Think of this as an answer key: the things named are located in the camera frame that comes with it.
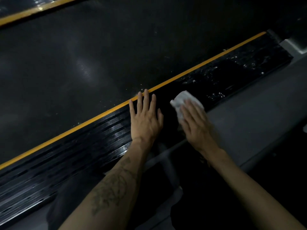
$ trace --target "person's left hand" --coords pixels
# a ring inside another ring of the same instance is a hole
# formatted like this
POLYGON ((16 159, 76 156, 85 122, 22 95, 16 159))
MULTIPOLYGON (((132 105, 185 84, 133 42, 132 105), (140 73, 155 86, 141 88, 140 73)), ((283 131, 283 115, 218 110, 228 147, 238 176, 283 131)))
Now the person's left hand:
POLYGON ((149 92, 144 91, 144 103, 142 104, 142 93, 138 93, 137 113, 134 111, 132 100, 129 101, 131 115, 131 137, 132 141, 141 141, 152 146, 153 142, 163 128, 163 114, 158 109, 156 117, 156 95, 153 94, 149 106, 149 92))

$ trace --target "tattoo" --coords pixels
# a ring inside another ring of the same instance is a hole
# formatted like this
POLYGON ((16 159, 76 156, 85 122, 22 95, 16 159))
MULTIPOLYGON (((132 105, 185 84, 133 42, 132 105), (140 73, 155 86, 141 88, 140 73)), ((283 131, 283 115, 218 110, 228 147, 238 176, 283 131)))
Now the tattoo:
POLYGON ((120 167, 112 169, 106 177, 98 183, 92 190, 92 215, 96 215, 100 210, 108 208, 110 203, 119 205, 119 202, 127 193, 127 181, 123 174, 129 174, 133 179, 137 180, 136 174, 125 169, 124 167, 130 164, 130 158, 127 157, 120 163, 120 167))

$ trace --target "yellow edge strip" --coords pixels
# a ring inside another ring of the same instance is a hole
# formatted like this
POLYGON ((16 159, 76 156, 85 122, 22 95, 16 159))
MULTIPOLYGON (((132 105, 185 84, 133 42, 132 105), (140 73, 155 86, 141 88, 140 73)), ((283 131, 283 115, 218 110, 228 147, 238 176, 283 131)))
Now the yellow edge strip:
POLYGON ((7 17, 0 19, 0 26, 5 25, 7 23, 11 23, 11 22, 16 21, 18 19, 28 17, 32 14, 42 12, 44 10, 48 10, 48 9, 69 3, 71 1, 74 1, 74 0, 56 0, 54 2, 46 3, 46 4, 43 4, 43 5, 34 7, 32 9, 28 9, 28 10, 25 10, 25 11, 22 11, 22 12, 19 12, 19 13, 16 13, 16 14, 9 15, 7 17))
MULTIPOLYGON (((196 65, 196 66, 194 66, 194 67, 192 67, 190 69, 188 69, 188 70, 186 70, 185 72, 180 73, 179 75, 177 75, 175 77, 172 77, 171 79, 168 79, 167 81, 164 81, 163 83, 161 83, 159 85, 156 85, 155 87, 149 89, 149 92, 153 92, 154 90, 156 90, 158 88, 161 88, 162 86, 164 86, 164 85, 166 85, 166 84, 168 84, 168 83, 170 83, 172 81, 175 81, 176 79, 178 79, 178 78, 180 78, 180 77, 182 77, 182 76, 184 76, 184 75, 194 71, 195 69, 200 68, 201 66, 203 66, 205 64, 210 63, 211 61, 213 61, 213 60, 215 60, 215 59, 217 59, 217 58, 219 58, 219 57, 221 57, 221 56, 223 56, 223 55, 225 55, 225 54, 227 54, 227 53, 229 53, 229 52, 239 48, 240 46, 242 46, 242 45, 244 45, 244 44, 246 44, 246 43, 248 43, 248 42, 250 42, 250 41, 252 41, 252 40, 254 40, 254 39, 256 39, 256 38, 258 38, 258 37, 260 37, 262 35, 264 35, 264 34, 266 34, 266 32, 261 32, 261 33, 255 35, 255 36, 249 38, 248 40, 245 40, 244 42, 242 42, 242 43, 240 43, 240 44, 238 44, 238 45, 236 45, 236 46, 234 46, 232 48, 229 48, 226 51, 223 51, 222 53, 220 53, 220 54, 218 54, 218 55, 216 55, 216 56, 214 56, 214 57, 212 57, 212 58, 210 58, 210 59, 208 59, 208 60, 206 60, 206 61, 204 61, 204 62, 202 62, 202 63, 200 63, 200 64, 198 64, 198 65, 196 65)), ((133 100, 133 101, 137 100, 137 96, 133 97, 131 100, 133 100)), ((25 158, 28 155, 30 155, 30 154, 32 154, 32 153, 42 149, 43 147, 46 147, 46 146, 54 143, 55 141, 57 141, 59 139, 62 139, 63 137, 69 135, 70 133, 73 133, 73 132, 75 132, 75 131, 85 127, 86 125, 88 125, 88 124, 90 124, 90 123, 92 123, 92 122, 94 122, 94 121, 96 121, 96 120, 98 120, 98 119, 100 119, 100 118, 102 118, 102 117, 104 117, 104 116, 106 116, 106 115, 108 115, 108 114, 110 114, 110 113, 112 113, 112 112, 122 108, 123 106, 125 106, 127 104, 129 104, 129 100, 127 100, 127 101, 123 102, 122 104, 119 104, 118 106, 113 107, 112 109, 110 109, 110 110, 108 110, 106 112, 103 112, 102 114, 100 114, 100 115, 98 115, 98 116, 96 116, 96 117, 94 117, 94 118, 92 118, 92 119, 90 119, 90 120, 88 120, 88 121, 86 121, 86 122, 84 122, 84 123, 82 123, 82 124, 72 128, 72 129, 70 129, 70 130, 68 130, 68 131, 66 131, 66 132, 64 132, 64 133, 62 133, 62 134, 60 134, 60 135, 58 135, 58 136, 48 140, 48 141, 46 141, 45 143, 42 143, 42 144, 38 145, 37 147, 35 147, 35 148, 33 148, 33 149, 23 153, 23 154, 20 154, 19 156, 17 156, 15 158, 13 158, 13 159, 11 159, 11 160, 1 164, 0 165, 0 170, 5 168, 5 167, 7 167, 7 166, 9 166, 9 165, 11 165, 11 164, 13 164, 13 163, 15 163, 15 162, 17 162, 18 160, 20 160, 22 158, 25 158)))

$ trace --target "cleaning cloth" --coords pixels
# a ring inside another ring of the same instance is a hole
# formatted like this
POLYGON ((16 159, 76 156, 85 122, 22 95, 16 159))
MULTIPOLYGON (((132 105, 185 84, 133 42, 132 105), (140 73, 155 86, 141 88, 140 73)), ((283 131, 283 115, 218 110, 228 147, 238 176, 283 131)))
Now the cleaning cloth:
POLYGON ((182 91, 180 92, 174 100, 170 101, 170 104, 172 105, 172 107, 176 110, 177 112, 177 118, 178 120, 183 119, 183 115, 181 113, 180 110, 180 106, 181 105, 185 105, 185 100, 191 100, 193 102, 196 102, 200 108, 204 109, 204 106, 202 105, 202 103, 196 98, 194 97, 192 94, 190 94, 188 91, 182 91))

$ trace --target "person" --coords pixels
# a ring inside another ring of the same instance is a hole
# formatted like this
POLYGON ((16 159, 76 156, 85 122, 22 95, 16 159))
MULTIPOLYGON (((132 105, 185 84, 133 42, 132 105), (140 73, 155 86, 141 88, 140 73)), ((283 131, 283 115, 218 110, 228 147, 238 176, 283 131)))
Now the person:
MULTIPOLYGON (((131 100, 129 107, 132 137, 129 149, 69 215, 60 230, 126 228, 138 196, 143 165, 163 128, 160 109, 156 116, 156 96, 153 94, 149 103, 148 90, 144 92, 143 102, 142 93, 138 93, 136 113, 131 100)), ((184 119, 180 124, 188 142, 224 179, 258 229, 305 229, 217 145, 210 135, 204 110, 186 100, 181 111, 184 119)))

